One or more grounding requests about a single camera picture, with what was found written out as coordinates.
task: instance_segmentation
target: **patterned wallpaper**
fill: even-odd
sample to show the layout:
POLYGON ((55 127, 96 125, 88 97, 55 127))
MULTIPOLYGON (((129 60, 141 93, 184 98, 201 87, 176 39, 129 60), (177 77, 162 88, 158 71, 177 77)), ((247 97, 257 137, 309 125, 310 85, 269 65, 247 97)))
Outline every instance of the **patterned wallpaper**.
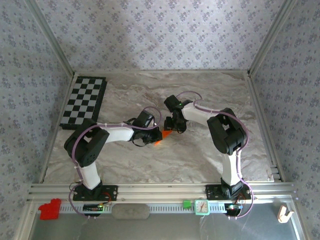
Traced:
POLYGON ((39 178, 69 78, 24 1, 0 1, 0 240, 39 178))
POLYGON ((319 1, 298 1, 254 81, 286 178, 320 240, 319 1))
POLYGON ((75 71, 247 70, 283 0, 37 0, 75 71))

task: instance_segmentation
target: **gray marble table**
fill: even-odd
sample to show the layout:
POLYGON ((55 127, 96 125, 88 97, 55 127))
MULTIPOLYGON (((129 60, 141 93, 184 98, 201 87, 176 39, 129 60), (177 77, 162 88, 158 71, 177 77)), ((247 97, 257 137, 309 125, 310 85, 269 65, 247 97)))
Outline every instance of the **gray marble table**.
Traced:
MULTIPOLYGON (((241 75, 194 71, 105 76, 108 84, 99 113, 100 123, 120 123, 137 117, 146 106, 158 107, 165 118, 170 116, 164 105, 168 96, 196 91, 205 100, 203 106, 218 110, 231 108, 247 126, 250 142, 241 158, 244 179, 273 181, 254 108, 241 75)), ((197 96, 188 94, 184 98, 195 100, 197 96)), ((185 133, 172 133, 157 146, 136 147, 131 142, 106 144, 97 159, 101 179, 105 183, 219 182, 223 156, 216 150, 209 129, 195 122, 187 125, 185 133)), ((59 129, 44 183, 78 180, 73 163, 63 148, 71 134, 70 130, 59 129)))

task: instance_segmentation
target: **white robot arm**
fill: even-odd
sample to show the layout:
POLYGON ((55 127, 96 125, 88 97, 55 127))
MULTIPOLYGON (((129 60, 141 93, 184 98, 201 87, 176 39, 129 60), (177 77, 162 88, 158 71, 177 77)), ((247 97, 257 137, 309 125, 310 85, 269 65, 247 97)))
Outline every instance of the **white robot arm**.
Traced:
POLYGON ((236 120, 223 114, 226 113, 235 117, 234 112, 230 108, 221 111, 213 109, 209 112, 202 111, 197 109, 192 101, 181 102, 174 95, 169 96, 164 104, 172 113, 172 117, 167 117, 164 122, 165 130, 183 133, 187 129, 187 121, 194 121, 209 127, 215 147, 224 154, 221 178, 222 191, 228 199, 237 195, 243 187, 240 180, 242 178, 240 153, 237 153, 237 149, 244 145, 246 133, 236 120))
POLYGON ((102 124, 95 123, 91 119, 85 119, 83 124, 77 128, 64 144, 64 149, 72 158, 72 151, 77 138, 93 125, 99 126, 84 135, 90 138, 89 142, 83 136, 75 149, 75 159, 78 163, 79 175, 82 177, 83 185, 89 191, 92 191, 102 184, 97 171, 96 159, 104 144, 117 141, 131 141, 134 143, 134 140, 142 139, 146 145, 162 140, 162 133, 159 127, 146 129, 153 121, 154 116, 146 110, 143 110, 137 118, 132 118, 120 124, 102 124))

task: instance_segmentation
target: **small clock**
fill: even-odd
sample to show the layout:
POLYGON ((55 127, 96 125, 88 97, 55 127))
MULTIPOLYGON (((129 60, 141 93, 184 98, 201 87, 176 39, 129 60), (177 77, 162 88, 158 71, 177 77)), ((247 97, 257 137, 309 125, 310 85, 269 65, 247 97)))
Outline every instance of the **small clock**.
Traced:
POLYGON ((209 201, 207 199, 197 199, 194 201, 194 211, 195 215, 209 215, 209 201))

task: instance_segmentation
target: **black and white checkered board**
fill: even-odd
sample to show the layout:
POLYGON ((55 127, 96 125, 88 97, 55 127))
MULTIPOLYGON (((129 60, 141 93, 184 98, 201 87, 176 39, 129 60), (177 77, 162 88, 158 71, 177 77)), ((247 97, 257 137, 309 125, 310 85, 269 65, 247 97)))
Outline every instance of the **black and white checkered board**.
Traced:
POLYGON ((84 119, 96 122, 106 86, 105 77, 78 76, 63 113, 62 129, 75 130, 84 119))

